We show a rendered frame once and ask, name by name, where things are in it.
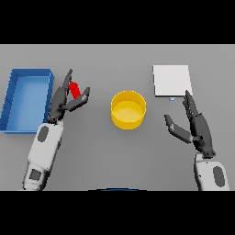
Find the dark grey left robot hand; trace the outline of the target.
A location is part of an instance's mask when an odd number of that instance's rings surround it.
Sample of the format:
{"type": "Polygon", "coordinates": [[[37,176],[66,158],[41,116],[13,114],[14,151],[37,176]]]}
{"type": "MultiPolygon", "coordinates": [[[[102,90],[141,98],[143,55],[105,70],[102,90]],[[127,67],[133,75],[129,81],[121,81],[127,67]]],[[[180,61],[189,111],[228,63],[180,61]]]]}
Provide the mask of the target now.
{"type": "Polygon", "coordinates": [[[66,74],[62,86],[56,90],[50,104],[50,113],[48,115],[48,122],[50,124],[57,124],[64,117],[66,111],[73,112],[75,109],[85,105],[88,102],[90,95],[90,88],[86,87],[84,92],[75,99],[67,101],[67,95],[70,90],[70,83],[72,81],[73,70],[70,69],[66,74]]]}

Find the red beaker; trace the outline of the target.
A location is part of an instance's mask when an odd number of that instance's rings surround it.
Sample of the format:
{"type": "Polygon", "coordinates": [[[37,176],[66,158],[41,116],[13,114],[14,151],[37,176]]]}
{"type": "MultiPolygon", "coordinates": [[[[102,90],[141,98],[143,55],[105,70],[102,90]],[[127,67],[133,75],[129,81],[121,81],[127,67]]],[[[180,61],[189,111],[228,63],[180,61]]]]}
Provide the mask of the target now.
{"type": "Polygon", "coordinates": [[[69,89],[73,99],[68,103],[71,110],[75,110],[83,104],[83,97],[79,89],[78,83],[70,83],[69,89]]]}

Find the yellow bowl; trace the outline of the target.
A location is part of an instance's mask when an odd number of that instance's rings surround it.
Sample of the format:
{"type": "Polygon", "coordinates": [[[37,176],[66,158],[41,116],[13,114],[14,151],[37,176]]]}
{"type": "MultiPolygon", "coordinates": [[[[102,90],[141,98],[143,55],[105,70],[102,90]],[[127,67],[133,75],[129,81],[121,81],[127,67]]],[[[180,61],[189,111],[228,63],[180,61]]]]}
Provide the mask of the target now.
{"type": "Polygon", "coordinates": [[[133,130],[139,127],[145,117],[147,103],[144,97],[133,90],[124,90],[116,95],[110,103],[110,116],[120,129],[133,130]]]}

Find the pale square measuring scale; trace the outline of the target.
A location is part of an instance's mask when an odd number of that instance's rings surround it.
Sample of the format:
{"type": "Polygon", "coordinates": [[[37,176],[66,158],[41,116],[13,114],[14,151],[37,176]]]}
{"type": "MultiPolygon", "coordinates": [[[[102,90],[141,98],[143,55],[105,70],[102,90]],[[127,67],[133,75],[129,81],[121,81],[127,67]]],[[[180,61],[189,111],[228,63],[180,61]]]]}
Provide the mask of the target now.
{"type": "Polygon", "coordinates": [[[185,91],[192,94],[192,85],[187,65],[153,65],[153,85],[156,97],[184,97],[185,91]]]}

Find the blue tray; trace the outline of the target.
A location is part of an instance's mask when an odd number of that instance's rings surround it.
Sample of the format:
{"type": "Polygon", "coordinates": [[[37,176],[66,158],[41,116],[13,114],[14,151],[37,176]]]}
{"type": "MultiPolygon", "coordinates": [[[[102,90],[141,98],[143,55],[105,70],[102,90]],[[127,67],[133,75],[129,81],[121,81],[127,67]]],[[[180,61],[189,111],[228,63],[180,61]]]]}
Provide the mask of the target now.
{"type": "Polygon", "coordinates": [[[0,114],[0,132],[36,134],[47,121],[53,80],[51,69],[12,69],[0,114]]]}

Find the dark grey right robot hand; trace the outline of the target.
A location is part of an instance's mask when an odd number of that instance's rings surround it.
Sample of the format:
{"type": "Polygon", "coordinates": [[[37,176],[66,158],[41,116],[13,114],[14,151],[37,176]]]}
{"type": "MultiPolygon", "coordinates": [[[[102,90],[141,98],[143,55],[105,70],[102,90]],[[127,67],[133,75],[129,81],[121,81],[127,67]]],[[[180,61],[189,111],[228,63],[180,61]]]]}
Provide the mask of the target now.
{"type": "Polygon", "coordinates": [[[198,112],[195,100],[188,91],[185,91],[183,105],[190,130],[176,125],[169,115],[165,115],[164,119],[169,133],[187,144],[193,143],[196,150],[203,154],[204,159],[212,159],[216,153],[213,149],[208,123],[203,114],[198,112]]]}

